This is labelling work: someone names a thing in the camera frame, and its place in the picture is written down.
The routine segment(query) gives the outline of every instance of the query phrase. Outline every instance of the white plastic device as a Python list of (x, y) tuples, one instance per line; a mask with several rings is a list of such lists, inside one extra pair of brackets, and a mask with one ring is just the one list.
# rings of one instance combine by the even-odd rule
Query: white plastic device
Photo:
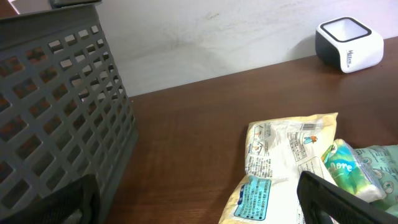
[(315, 50), (325, 63), (349, 73), (377, 65), (383, 58), (384, 41), (357, 19), (342, 17), (317, 27)]

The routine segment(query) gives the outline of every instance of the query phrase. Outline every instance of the nutrition label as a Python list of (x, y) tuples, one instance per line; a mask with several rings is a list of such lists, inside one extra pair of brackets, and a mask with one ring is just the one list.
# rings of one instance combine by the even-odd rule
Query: nutrition label
[(251, 156), (247, 161), (248, 175), (256, 177), (272, 177), (271, 158)]
[(241, 187), (238, 207), (234, 216), (250, 220), (266, 219), (271, 180), (250, 176), (250, 182)]
[(306, 158), (307, 153), (305, 152), (305, 148), (303, 145), (304, 133), (287, 133), (287, 137), (289, 139), (290, 148), (292, 149), (296, 162)]

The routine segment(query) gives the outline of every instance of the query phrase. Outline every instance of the brown desk surface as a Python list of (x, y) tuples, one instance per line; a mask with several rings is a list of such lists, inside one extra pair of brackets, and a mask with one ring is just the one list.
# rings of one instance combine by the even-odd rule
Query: brown desk surface
[(339, 112), (336, 138), (353, 147), (398, 143), (398, 37), (352, 74), (312, 56), (132, 100), (140, 136), (108, 223), (217, 223), (252, 121)]

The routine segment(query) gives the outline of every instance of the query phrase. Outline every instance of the printed label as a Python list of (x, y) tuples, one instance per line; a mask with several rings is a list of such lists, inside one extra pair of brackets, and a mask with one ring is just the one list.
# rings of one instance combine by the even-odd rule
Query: printed label
[(303, 210), (301, 209), (300, 202), (297, 201), (298, 206), (297, 206), (297, 224), (305, 224), (305, 219), (304, 219), (304, 214)]
[(272, 177), (271, 159), (256, 156), (249, 157), (246, 173), (257, 177)]
[(250, 176), (250, 182), (241, 187), (238, 207), (234, 216), (250, 220), (266, 219), (271, 180)]
[(271, 124), (264, 123), (254, 128), (254, 140), (260, 141), (271, 136)]
[(319, 157), (314, 157), (309, 161), (300, 164), (298, 166), (298, 173), (301, 174), (303, 171), (310, 171), (311, 173), (323, 178), (322, 165)]
[(287, 137), (296, 162), (306, 158), (307, 153), (303, 145), (304, 133), (287, 133)]

